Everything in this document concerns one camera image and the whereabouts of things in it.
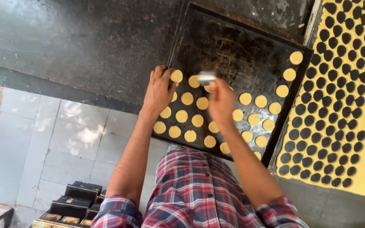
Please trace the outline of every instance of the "cookie dough circle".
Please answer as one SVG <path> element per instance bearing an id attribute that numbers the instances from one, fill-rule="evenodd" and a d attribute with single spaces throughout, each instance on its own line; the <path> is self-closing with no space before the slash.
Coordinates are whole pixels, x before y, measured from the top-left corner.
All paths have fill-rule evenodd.
<path id="1" fill-rule="evenodd" d="M 178 122 L 186 122 L 188 119 L 188 114 L 185 110 L 180 110 L 176 113 L 176 120 Z"/>
<path id="2" fill-rule="evenodd" d="M 281 111 L 281 105 L 278 102 L 273 102 L 268 106 L 268 110 L 272 114 L 278 114 Z"/>
<path id="3" fill-rule="evenodd" d="M 230 154 L 230 149 L 229 149 L 229 145 L 228 145 L 227 142 L 221 143 L 221 145 L 220 145 L 219 148 L 220 148 L 220 150 L 221 150 L 222 153 L 224 153 L 224 154 Z"/>
<path id="4" fill-rule="evenodd" d="M 171 100 L 171 102 L 177 100 L 177 93 L 174 91 L 174 94 L 173 94 L 173 99 Z"/>
<path id="5" fill-rule="evenodd" d="M 210 92 L 210 86 L 206 85 L 204 86 L 205 91 Z"/>
<path id="6" fill-rule="evenodd" d="M 160 116 L 164 119 L 167 119 L 171 116 L 171 108 L 169 106 L 165 107 L 165 109 L 160 113 Z"/>
<path id="7" fill-rule="evenodd" d="M 254 104 L 257 107 L 264 107 L 267 104 L 267 98 L 263 95 L 259 95 L 256 97 L 256 99 L 254 100 Z"/>
<path id="8" fill-rule="evenodd" d="M 263 121 L 263 128 L 266 131 L 272 131 L 274 130 L 275 124 L 274 121 L 272 121 L 271 119 L 266 119 L 265 121 Z"/>
<path id="9" fill-rule="evenodd" d="M 259 159 L 259 160 L 261 160 L 261 154 L 260 154 L 260 152 L 254 152 L 254 155 L 256 155 L 256 157 Z"/>
<path id="10" fill-rule="evenodd" d="M 208 129 L 210 130 L 210 132 L 212 133 L 218 133 L 219 132 L 219 128 L 218 126 L 216 126 L 216 123 L 215 122 L 210 122 L 209 125 L 208 125 Z"/>
<path id="11" fill-rule="evenodd" d="M 174 82 L 181 82 L 183 80 L 183 73 L 180 70 L 175 70 L 170 79 Z"/>
<path id="12" fill-rule="evenodd" d="M 240 109 L 236 109 L 232 112 L 232 118 L 234 121 L 241 121 L 243 119 L 243 111 Z"/>
<path id="13" fill-rule="evenodd" d="M 197 107 L 201 110 L 205 110 L 208 107 L 209 101 L 206 97 L 200 97 L 197 100 Z"/>
<path id="14" fill-rule="evenodd" d="M 243 131 L 241 135 L 246 143 L 249 143 L 253 139 L 253 134 L 249 131 Z"/>
<path id="15" fill-rule="evenodd" d="M 156 122 L 153 131 L 157 134 L 163 134 L 165 132 L 165 124 L 161 121 Z"/>
<path id="16" fill-rule="evenodd" d="M 267 139 L 264 136 L 257 136 L 254 142 L 258 147 L 265 147 L 267 145 Z"/>
<path id="17" fill-rule="evenodd" d="M 290 61 L 294 65 L 300 64 L 302 62 L 302 59 L 303 59 L 303 55 L 301 52 L 293 52 L 290 55 Z"/>
<path id="18" fill-rule="evenodd" d="M 248 105 L 248 104 L 250 104 L 250 102 L 251 102 L 251 95 L 250 95 L 250 93 L 248 93 L 248 92 L 242 93 L 239 96 L 239 101 L 240 101 L 240 103 L 244 104 L 245 106 Z"/>
<path id="19" fill-rule="evenodd" d="M 184 133 L 185 141 L 194 142 L 197 139 L 197 134 L 193 130 L 188 130 Z"/>
<path id="20" fill-rule="evenodd" d="M 258 123 L 260 123 L 260 117 L 255 114 L 255 113 L 252 113 L 250 114 L 248 117 L 247 117 L 247 122 L 251 125 L 258 125 Z"/>
<path id="21" fill-rule="evenodd" d="M 297 75 L 297 73 L 292 68 L 288 68 L 288 69 L 284 70 L 284 73 L 283 73 L 283 77 L 287 81 L 293 81 L 295 79 L 296 75 Z"/>
<path id="22" fill-rule="evenodd" d="M 181 135 L 181 130 L 177 126 L 171 126 L 168 130 L 168 135 L 172 138 L 177 138 Z"/>
<path id="23" fill-rule="evenodd" d="M 195 127 L 201 127 L 204 124 L 204 117 L 197 114 L 192 117 L 191 122 L 192 122 L 192 125 L 194 125 Z"/>
<path id="24" fill-rule="evenodd" d="M 216 145 L 216 140 L 213 136 L 207 136 L 204 139 L 204 145 L 207 148 L 213 148 Z"/>
<path id="25" fill-rule="evenodd" d="M 200 83 L 198 81 L 198 75 L 192 75 L 191 77 L 189 77 L 188 84 L 192 88 L 198 88 L 200 86 Z"/>
<path id="26" fill-rule="evenodd" d="M 194 101 L 194 97 L 192 96 L 192 94 L 190 92 L 185 92 L 181 96 L 181 102 L 183 104 L 185 104 L 186 106 L 189 106 L 190 104 L 192 104 L 193 101 Z"/>
<path id="27" fill-rule="evenodd" d="M 275 90 L 275 93 L 279 97 L 286 97 L 288 95 L 288 87 L 286 85 L 280 85 Z"/>

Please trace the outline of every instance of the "plaid shirt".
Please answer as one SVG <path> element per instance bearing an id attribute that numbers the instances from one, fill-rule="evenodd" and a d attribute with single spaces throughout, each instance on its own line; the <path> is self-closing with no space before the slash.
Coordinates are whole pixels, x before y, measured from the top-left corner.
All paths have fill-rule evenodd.
<path id="1" fill-rule="evenodd" d="M 221 159 L 190 149 L 169 151 L 156 171 L 143 218 L 136 203 L 107 197 L 92 228 L 113 227 L 308 227 L 287 198 L 256 210 Z"/>

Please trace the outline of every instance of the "person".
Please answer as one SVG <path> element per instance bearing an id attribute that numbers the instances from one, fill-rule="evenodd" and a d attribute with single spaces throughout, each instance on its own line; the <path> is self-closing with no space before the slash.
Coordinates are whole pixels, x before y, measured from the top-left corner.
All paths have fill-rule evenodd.
<path id="1" fill-rule="evenodd" d="M 215 156 L 180 148 L 160 160 L 145 217 L 139 212 L 150 135 L 172 100 L 174 69 L 157 66 L 132 136 L 114 169 L 92 228 L 114 227 L 307 227 L 232 120 L 236 95 L 222 79 L 210 84 L 208 111 L 229 144 L 241 185 Z"/>

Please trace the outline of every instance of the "baking tray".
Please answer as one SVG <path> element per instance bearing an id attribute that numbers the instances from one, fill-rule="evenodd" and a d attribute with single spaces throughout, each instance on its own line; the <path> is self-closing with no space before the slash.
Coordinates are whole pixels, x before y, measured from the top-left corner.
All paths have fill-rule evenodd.
<path id="1" fill-rule="evenodd" d="M 165 123 L 167 130 L 163 134 L 152 132 L 152 137 L 232 160 L 230 155 L 220 152 L 220 143 L 224 142 L 221 133 L 212 133 L 208 130 L 208 124 L 212 121 L 208 111 L 200 110 L 196 106 L 195 102 L 198 98 L 209 99 L 209 94 L 202 86 L 192 88 L 188 83 L 189 77 L 200 71 L 217 69 L 220 77 L 234 89 L 237 98 L 243 92 L 251 94 L 252 102 L 247 106 L 242 105 L 237 99 L 236 108 L 240 108 L 244 116 L 235 124 L 239 132 L 247 130 L 253 133 L 253 139 L 248 143 L 249 147 L 261 153 L 261 161 L 267 167 L 281 129 L 298 94 L 313 50 L 191 2 L 183 5 L 172 45 L 168 66 L 181 70 L 184 78 L 176 90 L 177 100 L 169 104 L 171 116 L 158 119 Z M 299 65 L 293 65 L 289 61 L 291 53 L 295 51 L 303 53 L 303 60 Z M 293 81 L 286 81 L 282 73 L 290 67 L 296 70 L 297 76 Z M 288 86 L 290 91 L 287 97 L 281 98 L 275 94 L 276 87 L 279 85 Z M 194 102 L 190 106 L 181 102 L 181 95 L 185 92 L 190 92 L 194 96 Z M 267 98 L 267 105 L 264 108 L 254 104 L 254 99 L 259 95 Z M 281 104 L 282 109 L 278 115 L 268 111 L 268 106 L 273 102 Z M 185 123 L 175 119 L 175 114 L 179 110 L 185 110 L 188 113 Z M 260 116 L 259 125 L 252 126 L 247 123 L 247 117 L 251 113 L 257 113 Z M 202 127 L 194 127 L 191 123 L 191 118 L 196 114 L 204 117 Z M 275 122 L 275 129 L 272 132 L 265 131 L 261 126 L 262 122 L 268 118 Z M 181 129 L 181 135 L 175 139 L 168 135 L 169 128 L 174 125 Z M 187 130 L 196 132 L 195 142 L 185 141 L 184 133 Z M 215 137 L 217 141 L 215 147 L 205 147 L 204 138 L 207 135 Z M 266 147 L 260 148 L 255 144 L 254 139 L 259 135 L 267 138 Z"/>

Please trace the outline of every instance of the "shirt sleeve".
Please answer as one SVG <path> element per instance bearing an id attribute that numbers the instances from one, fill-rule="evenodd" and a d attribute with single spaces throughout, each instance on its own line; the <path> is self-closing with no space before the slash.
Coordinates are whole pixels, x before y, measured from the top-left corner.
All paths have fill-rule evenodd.
<path id="1" fill-rule="evenodd" d="M 256 215 L 267 228 L 308 228 L 308 225 L 298 216 L 295 205 L 286 197 L 260 205 L 256 210 Z"/>
<path id="2" fill-rule="evenodd" d="M 142 213 L 133 199 L 111 195 L 104 199 L 91 228 L 140 227 Z"/>

